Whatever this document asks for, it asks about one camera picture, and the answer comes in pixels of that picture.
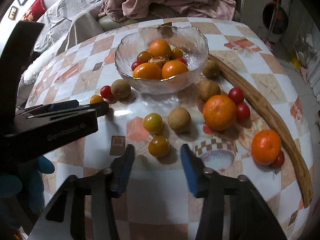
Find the yellow cherry tomato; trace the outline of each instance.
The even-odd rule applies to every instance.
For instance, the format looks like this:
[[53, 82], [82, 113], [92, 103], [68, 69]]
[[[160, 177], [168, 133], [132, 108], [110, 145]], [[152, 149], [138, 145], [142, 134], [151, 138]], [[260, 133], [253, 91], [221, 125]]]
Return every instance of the yellow cherry tomato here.
[[143, 119], [143, 127], [149, 133], [160, 133], [163, 128], [163, 120], [162, 120], [161, 115], [159, 115], [157, 113], [148, 114]]
[[178, 58], [178, 57], [183, 57], [183, 52], [182, 52], [182, 50], [179, 49], [179, 48], [174, 48], [174, 49], [172, 50], [171, 57], [174, 58], [174, 59], [176, 59], [176, 58]]
[[148, 150], [154, 157], [163, 157], [170, 151], [170, 144], [165, 137], [157, 135], [149, 143]]
[[103, 97], [98, 95], [93, 95], [90, 99], [90, 104], [103, 102]]

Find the red cushion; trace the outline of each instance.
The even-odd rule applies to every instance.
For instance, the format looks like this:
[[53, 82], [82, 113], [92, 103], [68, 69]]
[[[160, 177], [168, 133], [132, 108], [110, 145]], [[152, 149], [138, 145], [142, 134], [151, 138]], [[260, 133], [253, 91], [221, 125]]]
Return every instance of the red cushion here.
[[45, 13], [47, 7], [44, 0], [36, 0], [28, 11], [22, 16], [22, 21], [36, 22]]

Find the curved wooden stick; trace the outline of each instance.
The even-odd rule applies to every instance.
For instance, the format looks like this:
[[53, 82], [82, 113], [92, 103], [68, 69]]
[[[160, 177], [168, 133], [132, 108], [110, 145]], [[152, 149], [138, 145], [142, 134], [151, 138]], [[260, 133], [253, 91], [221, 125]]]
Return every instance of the curved wooden stick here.
[[228, 67], [217, 57], [209, 54], [209, 59], [215, 61], [221, 70], [222, 76], [234, 86], [242, 89], [246, 100], [267, 121], [272, 129], [280, 135], [283, 146], [286, 148], [297, 177], [304, 207], [308, 207], [313, 197], [313, 188], [310, 174], [286, 124], [281, 116], [273, 109], [270, 103], [247, 80], [236, 71]]

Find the table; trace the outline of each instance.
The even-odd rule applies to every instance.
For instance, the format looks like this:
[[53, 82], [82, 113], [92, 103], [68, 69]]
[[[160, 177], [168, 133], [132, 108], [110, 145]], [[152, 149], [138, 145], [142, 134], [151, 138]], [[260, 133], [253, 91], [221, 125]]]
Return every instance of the table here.
[[[54, 58], [41, 71], [27, 106], [72, 99], [80, 104], [89, 103], [90, 97], [99, 94], [102, 86], [111, 85], [120, 78], [113, 61], [121, 39], [142, 28], [166, 22], [177, 27], [197, 27], [207, 37], [210, 53], [236, 70], [267, 98], [289, 128], [313, 177], [310, 131], [297, 92], [268, 48], [241, 23], [209, 18], [172, 18], [137, 23], [100, 34]], [[67, 176], [93, 175], [99, 169], [109, 167], [126, 144], [133, 144], [136, 159], [127, 191], [113, 200], [121, 240], [195, 239], [202, 200], [189, 193], [179, 158], [181, 145], [188, 143], [197, 156], [206, 155], [205, 164], [220, 174], [247, 175], [267, 201], [286, 236], [297, 239], [305, 226], [309, 207], [303, 208], [288, 154], [284, 150], [286, 159], [278, 174], [254, 163], [250, 155], [251, 141], [258, 131], [268, 128], [254, 110], [250, 128], [235, 124], [224, 133], [212, 133], [204, 125], [199, 111], [202, 103], [197, 85], [203, 79], [205, 77], [200, 76], [195, 84], [170, 95], [142, 95], [133, 89], [128, 100], [111, 105], [113, 120], [107, 116], [98, 118], [98, 132], [48, 153], [46, 157], [53, 162], [56, 171], [43, 176], [46, 203]], [[232, 88], [221, 76], [218, 83], [226, 93]], [[190, 112], [192, 132], [177, 136], [166, 125], [164, 134], [172, 150], [167, 157], [157, 160], [148, 153], [152, 137], [143, 129], [142, 119], [157, 112], [166, 122], [170, 111], [179, 106]], [[86, 198], [85, 214], [89, 228], [89, 197]]]

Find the mandarin orange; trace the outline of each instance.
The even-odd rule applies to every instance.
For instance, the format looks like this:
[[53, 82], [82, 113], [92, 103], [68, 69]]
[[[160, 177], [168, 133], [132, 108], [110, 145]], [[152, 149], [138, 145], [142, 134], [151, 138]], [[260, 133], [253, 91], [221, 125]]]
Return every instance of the mandarin orange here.
[[162, 79], [161, 68], [156, 63], [143, 63], [135, 68], [133, 77], [160, 80]]
[[277, 160], [281, 152], [281, 138], [273, 130], [262, 130], [252, 140], [251, 155], [261, 165]]
[[170, 45], [165, 40], [156, 40], [149, 46], [149, 53], [152, 57], [165, 57], [171, 56]]
[[162, 78], [170, 78], [172, 76], [188, 72], [188, 67], [179, 60], [170, 60], [162, 67]]
[[227, 96], [212, 96], [204, 104], [203, 117], [211, 129], [223, 131], [236, 120], [236, 104]]

